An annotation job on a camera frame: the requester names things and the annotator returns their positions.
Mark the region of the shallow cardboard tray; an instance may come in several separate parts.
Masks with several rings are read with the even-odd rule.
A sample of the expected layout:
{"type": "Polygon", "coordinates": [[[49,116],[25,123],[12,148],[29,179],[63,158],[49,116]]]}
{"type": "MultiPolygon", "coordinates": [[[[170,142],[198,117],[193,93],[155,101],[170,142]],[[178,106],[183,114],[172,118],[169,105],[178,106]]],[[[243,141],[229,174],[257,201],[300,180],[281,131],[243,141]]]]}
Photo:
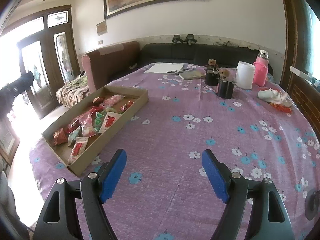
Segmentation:
{"type": "Polygon", "coordinates": [[[42,137],[61,163],[80,176],[148,100],[146,89],[106,85],[61,115],[42,137]],[[88,139],[84,152],[75,157],[73,132],[88,139]]]}

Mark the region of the purple floral tablecloth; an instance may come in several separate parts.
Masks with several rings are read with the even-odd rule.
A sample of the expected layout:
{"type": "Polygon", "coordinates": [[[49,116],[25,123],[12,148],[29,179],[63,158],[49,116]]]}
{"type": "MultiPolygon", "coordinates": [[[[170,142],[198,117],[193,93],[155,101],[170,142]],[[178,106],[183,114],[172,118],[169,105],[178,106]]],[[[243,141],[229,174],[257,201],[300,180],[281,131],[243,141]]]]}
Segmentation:
{"type": "Polygon", "coordinates": [[[296,106],[277,110],[258,98],[258,86],[236,87],[231,99],[222,99],[201,80],[145,69],[113,85],[149,94],[86,170],[97,171],[119,148],[127,153],[104,204],[118,239],[210,239],[225,206],[202,166],[206,149],[247,179],[273,180],[295,239],[317,226],[318,216],[305,216],[305,200],[319,189],[319,137],[296,106]]]}

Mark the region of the red patterned foil snack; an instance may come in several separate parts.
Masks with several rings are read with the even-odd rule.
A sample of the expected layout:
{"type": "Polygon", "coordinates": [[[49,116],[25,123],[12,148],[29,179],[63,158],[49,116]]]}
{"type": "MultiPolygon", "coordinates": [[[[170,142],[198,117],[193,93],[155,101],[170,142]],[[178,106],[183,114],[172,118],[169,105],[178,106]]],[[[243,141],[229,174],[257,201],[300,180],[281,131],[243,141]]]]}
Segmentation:
{"type": "Polygon", "coordinates": [[[58,129],[53,133],[53,144],[60,145],[68,141],[68,134],[63,128],[58,129]]]}

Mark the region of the green white snack packet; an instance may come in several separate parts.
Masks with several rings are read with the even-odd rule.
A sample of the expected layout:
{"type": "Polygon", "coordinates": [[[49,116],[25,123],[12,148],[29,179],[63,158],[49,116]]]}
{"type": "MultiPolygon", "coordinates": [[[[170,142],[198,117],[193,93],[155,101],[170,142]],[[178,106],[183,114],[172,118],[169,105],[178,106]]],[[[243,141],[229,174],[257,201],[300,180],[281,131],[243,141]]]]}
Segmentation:
{"type": "Polygon", "coordinates": [[[67,144],[68,146],[71,146],[73,143],[75,143],[77,137],[81,137],[82,131],[81,126],[79,126],[77,129],[72,131],[68,136],[67,144]]]}

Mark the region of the dark red foil snack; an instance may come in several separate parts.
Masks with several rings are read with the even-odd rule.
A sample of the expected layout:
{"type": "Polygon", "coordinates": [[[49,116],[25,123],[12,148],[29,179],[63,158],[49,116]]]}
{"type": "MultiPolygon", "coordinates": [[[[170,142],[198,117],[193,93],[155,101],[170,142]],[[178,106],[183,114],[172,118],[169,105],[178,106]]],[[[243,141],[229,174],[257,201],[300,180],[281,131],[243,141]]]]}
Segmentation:
{"type": "Polygon", "coordinates": [[[98,105],[100,105],[101,103],[103,103],[104,100],[105,100],[105,98],[104,98],[103,96],[96,97],[96,98],[92,101],[92,105],[98,106],[98,105]]]}

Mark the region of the white red printed sachet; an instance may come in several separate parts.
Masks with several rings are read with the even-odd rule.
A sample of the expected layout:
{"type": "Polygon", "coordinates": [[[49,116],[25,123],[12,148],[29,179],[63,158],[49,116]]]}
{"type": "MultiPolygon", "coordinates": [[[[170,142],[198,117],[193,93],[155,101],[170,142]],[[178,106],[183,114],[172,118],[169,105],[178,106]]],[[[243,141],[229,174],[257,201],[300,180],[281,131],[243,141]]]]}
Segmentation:
{"type": "Polygon", "coordinates": [[[103,120],[103,124],[99,129],[99,134],[106,132],[120,117],[121,114],[119,113],[107,112],[107,115],[103,120]]]}

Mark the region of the black clamp on ledge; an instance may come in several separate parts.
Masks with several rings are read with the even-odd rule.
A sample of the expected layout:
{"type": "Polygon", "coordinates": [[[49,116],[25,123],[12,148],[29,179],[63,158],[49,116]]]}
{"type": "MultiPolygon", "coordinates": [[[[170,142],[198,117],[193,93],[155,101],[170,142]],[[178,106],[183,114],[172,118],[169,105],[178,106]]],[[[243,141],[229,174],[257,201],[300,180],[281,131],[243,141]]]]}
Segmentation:
{"type": "Polygon", "coordinates": [[[196,44],[197,40],[195,39],[193,34],[187,34],[184,43],[186,43],[187,45],[191,46],[192,44],[196,44]]]}
{"type": "Polygon", "coordinates": [[[172,37],[172,41],[173,44],[178,44],[178,43],[183,43],[184,41],[181,39],[180,35],[174,35],[172,37]]]}

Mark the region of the small wall plaque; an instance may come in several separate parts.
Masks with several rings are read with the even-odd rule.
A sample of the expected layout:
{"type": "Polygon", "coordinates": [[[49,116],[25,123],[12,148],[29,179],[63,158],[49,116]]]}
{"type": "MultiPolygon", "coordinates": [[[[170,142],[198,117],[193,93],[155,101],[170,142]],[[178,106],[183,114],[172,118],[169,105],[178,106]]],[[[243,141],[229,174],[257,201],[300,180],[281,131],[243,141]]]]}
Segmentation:
{"type": "Polygon", "coordinates": [[[96,29],[97,29],[97,36],[101,36],[107,33],[107,24],[106,24],[106,20],[104,20],[103,22],[100,22],[96,25],[96,29]]]}

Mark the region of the white paper sheet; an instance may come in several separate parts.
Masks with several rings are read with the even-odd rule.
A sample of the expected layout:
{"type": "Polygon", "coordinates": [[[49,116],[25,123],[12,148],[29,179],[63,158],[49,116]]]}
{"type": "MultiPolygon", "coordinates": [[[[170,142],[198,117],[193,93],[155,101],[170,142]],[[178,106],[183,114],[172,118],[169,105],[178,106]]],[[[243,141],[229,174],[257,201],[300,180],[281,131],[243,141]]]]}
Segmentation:
{"type": "Polygon", "coordinates": [[[183,68],[182,63],[160,63],[157,62],[153,64],[149,69],[144,73],[158,73],[158,74],[167,74],[167,72],[176,72],[183,68]]]}

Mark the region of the pink sleeved thermos bottle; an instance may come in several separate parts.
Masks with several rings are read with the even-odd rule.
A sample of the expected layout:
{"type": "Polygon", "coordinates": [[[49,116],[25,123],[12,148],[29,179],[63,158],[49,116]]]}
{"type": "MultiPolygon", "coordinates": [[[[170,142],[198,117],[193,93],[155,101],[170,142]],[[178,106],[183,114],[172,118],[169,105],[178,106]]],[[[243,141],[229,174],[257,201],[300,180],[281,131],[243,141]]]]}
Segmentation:
{"type": "Polygon", "coordinates": [[[259,50],[256,61],[253,63],[255,66],[255,74],[253,82],[259,87],[264,87],[268,74],[268,52],[265,50],[259,50]]]}

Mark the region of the wooden glass door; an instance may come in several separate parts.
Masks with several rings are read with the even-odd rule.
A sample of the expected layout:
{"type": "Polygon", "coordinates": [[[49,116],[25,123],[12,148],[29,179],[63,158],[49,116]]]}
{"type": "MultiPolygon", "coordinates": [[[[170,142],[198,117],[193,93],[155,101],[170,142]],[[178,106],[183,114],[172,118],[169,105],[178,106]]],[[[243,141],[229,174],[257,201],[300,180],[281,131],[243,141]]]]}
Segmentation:
{"type": "Polygon", "coordinates": [[[20,72],[32,72],[27,96],[40,118],[59,102],[56,92],[80,74],[72,26],[72,6],[62,5],[35,12],[4,28],[3,34],[19,31],[20,72]]]}

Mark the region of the black sofa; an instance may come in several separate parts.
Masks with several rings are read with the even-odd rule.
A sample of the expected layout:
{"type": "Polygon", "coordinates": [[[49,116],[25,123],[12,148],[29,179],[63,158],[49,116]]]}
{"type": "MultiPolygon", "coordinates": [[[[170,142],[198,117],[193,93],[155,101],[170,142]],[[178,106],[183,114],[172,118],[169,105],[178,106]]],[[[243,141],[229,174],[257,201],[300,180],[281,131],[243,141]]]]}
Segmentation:
{"type": "Polygon", "coordinates": [[[148,64],[156,62],[165,63],[189,63],[198,66],[206,66],[208,60],[214,59],[219,67],[235,68],[239,61],[253,63],[259,50],[251,50],[242,47],[228,47],[208,44],[168,44],[168,43],[150,43],[145,45],[129,66],[135,66],[134,69],[127,67],[124,70],[113,74],[110,80],[117,80],[130,74],[148,64]]]}

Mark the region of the large red snack packet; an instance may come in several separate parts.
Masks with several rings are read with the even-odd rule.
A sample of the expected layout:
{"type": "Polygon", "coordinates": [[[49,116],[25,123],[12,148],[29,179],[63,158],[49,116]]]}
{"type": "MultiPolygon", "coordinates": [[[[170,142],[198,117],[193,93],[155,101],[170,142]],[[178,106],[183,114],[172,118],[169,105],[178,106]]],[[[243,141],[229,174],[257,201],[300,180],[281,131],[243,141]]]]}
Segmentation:
{"type": "Polygon", "coordinates": [[[103,111],[102,107],[93,106],[85,113],[82,113],[79,116],[76,116],[72,120],[72,122],[75,122],[76,120],[78,120],[81,126],[84,126],[87,122],[89,122],[90,124],[93,124],[93,121],[96,118],[97,113],[102,111],[103,111]]]}

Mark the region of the olive notebook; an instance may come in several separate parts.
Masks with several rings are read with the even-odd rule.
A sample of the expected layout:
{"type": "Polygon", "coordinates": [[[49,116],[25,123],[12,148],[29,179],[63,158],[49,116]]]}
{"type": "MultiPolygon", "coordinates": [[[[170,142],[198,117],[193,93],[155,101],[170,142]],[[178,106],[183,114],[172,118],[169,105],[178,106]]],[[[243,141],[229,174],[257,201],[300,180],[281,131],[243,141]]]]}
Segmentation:
{"type": "Polygon", "coordinates": [[[179,73],[178,75],[184,80],[202,79],[205,77],[205,74],[198,70],[185,71],[179,73]]]}

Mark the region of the patterned blanket on seat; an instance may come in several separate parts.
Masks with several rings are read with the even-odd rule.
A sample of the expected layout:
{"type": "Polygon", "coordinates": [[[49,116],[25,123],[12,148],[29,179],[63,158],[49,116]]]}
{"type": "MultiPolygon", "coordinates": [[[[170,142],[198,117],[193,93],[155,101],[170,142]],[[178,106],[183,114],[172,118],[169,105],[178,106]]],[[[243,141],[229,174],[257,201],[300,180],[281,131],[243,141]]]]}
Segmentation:
{"type": "Polygon", "coordinates": [[[72,108],[85,97],[89,96],[89,86],[87,75],[77,76],[56,92],[56,98],[59,104],[72,108]]]}

